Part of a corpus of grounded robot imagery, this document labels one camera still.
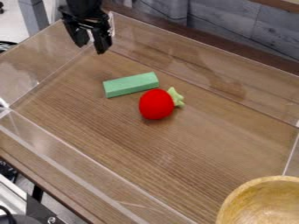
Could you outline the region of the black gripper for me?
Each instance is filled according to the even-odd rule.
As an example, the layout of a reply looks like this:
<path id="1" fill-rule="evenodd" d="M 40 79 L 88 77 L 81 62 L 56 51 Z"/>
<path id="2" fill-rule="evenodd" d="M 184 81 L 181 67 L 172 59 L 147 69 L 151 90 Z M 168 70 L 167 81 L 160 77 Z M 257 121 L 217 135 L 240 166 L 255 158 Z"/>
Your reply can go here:
<path id="1" fill-rule="evenodd" d="M 109 15 L 101 10 L 102 0 L 65 0 L 58 6 L 62 16 L 69 16 L 76 21 L 93 27 L 93 46 L 97 54 L 102 54 L 112 46 Z M 89 42 L 88 32 L 72 23 L 64 24 L 69 37 L 77 47 L 82 47 Z"/>

